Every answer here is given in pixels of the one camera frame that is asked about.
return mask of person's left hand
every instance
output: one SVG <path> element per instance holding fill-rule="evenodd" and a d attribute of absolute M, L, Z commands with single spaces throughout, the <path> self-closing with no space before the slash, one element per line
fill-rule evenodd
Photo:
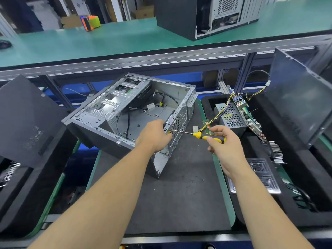
<path fill-rule="evenodd" d="M 153 153 L 159 152 L 171 141 L 173 135 L 171 133 L 165 134 L 163 130 L 164 121 L 158 119 L 150 121 L 139 134 L 135 146 L 145 146 L 151 148 Z"/>

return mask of screwdriver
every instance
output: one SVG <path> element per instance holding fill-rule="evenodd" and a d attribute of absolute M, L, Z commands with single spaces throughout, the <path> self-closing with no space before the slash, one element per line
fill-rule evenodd
<path fill-rule="evenodd" d="M 172 129 L 171 131 L 180 132 L 180 133 L 184 133 L 184 134 L 192 134 L 197 139 L 206 140 L 206 138 L 209 136 L 209 137 L 212 137 L 213 139 L 215 139 L 219 143 L 225 143 L 226 142 L 226 137 L 223 136 L 223 135 L 203 134 L 202 132 L 189 133 L 189 132 L 179 131 L 179 130 L 175 130 L 175 129 Z"/>

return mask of green tabletop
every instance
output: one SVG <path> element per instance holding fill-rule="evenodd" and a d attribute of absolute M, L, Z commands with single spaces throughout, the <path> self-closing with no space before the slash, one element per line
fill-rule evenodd
<path fill-rule="evenodd" d="M 0 51 L 0 68 L 115 54 L 250 40 L 332 29 L 332 0 L 291 0 L 266 6 L 258 22 L 190 41 L 157 26 L 155 18 L 20 34 Z"/>

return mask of hand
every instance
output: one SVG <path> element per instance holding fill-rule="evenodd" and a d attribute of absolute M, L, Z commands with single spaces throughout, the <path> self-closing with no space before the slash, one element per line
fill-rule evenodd
<path fill-rule="evenodd" d="M 226 126 L 214 126 L 210 128 L 214 134 L 226 137 L 226 142 L 221 144 L 212 137 L 206 140 L 210 144 L 208 151 L 216 154 L 224 173 L 235 182 L 236 178 L 246 172 L 249 167 L 243 153 L 240 139 Z"/>
<path fill-rule="evenodd" d="M 151 148 L 153 153 L 159 152 L 166 147 L 173 135 L 171 133 L 164 133 L 163 124 L 164 121 L 162 119 L 148 122 L 146 127 L 139 134 L 135 146 L 142 145 L 146 148 Z"/>

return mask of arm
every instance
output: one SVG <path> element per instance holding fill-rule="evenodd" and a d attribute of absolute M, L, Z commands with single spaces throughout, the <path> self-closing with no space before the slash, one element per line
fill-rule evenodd
<path fill-rule="evenodd" d="M 31 244 L 44 248 L 119 248 L 134 211 L 147 163 L 172 139 L 163 120 L 142 130 L 135 148 L 106 172 L 89 191 Z"/>
<path fill-rule="evenodd" d="M 236 134 L 226 126 L 214 126 L 210 130 L 227 137 L 224 144 L 208 137 L 208 150 L 218 156 L 222 170 L 235 184 L 254 248 L 313 249 L 249 167 Z"/>

